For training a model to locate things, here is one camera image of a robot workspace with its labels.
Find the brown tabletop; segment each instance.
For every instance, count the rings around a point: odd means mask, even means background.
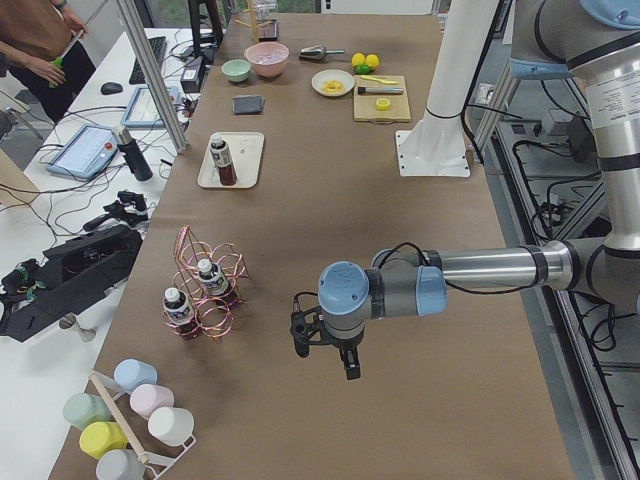
[[[345,379],[335,348],[316,347],[307,359],[293,349],[291,297],[316,290],[334,261],[366,266],[402,241],[440,250],[503,245],[481,167],[471,166],[469,179],[398,174],[394,134],[423,115],[440,43],[435,19],[283,14],[285,72],[230,84],[218,65],[241,57],[249,38],[234,24],[224,40],[188,130],[191,147],[175,160],[96,365],[111,375],[124,358],[148,362],[176,406],[193,412],[197,444],[166,478],[572,478],[517,294],[454,291],[442,314],[370,322],[356,381]],[[316,44],[347,54],[298,60]],[[356,123],[351,94],[312,90],[316,72],[350,71],[356,51],[380,56],[376,73],[405,76],[410,124]],[[239,94],[263,95],[264,113],[234,116]],[[254,188],[197,186],[214,131],[264,133]],[[183,341],[163,323],[184,224],[213,245],[234,243],[251,273],[240,280],[246,303],[222,343]],[[144,438],[145,424],[132,421]],[[52,478],[92,478],[96,462],[78,436],[70,431]]]

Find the lime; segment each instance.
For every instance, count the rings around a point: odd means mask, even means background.
[[[356,72],[356,75],[366,75],[368,73],[371,73],[371,67],[365,64],[357,65],[355,72]]]
[[[377,55],[371,53],[367,55],[367,58],[365,58],[364,63],[366,63],[371,69],[371,71],[373,72],[376,68],[378,68],[378,65],[380,65],[380,59],[378,58]]]
[[[351,57],[351,66],[357,67],[358,65],[363,65],[366,60],[364,53],[354,53],[353,57]]]

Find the black mouse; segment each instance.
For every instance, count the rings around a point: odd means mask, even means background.
[[[122,91],[122,85],[116,82],[107,82],[100,87],[100,93],[103,95],[113,95],[114,93],[120,93]]]

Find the brown shirt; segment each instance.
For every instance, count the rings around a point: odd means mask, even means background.
[[[51,61],[70,39],[69,27],[49,0],[0,0],[0,42]]]

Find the person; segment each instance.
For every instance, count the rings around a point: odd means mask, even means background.
[[[62,68],[52,63],[80,31],[84,36],[89,29],[67,0],[0,0],[0,53],[56,123],[95,71],[80,42],[65,55]]]

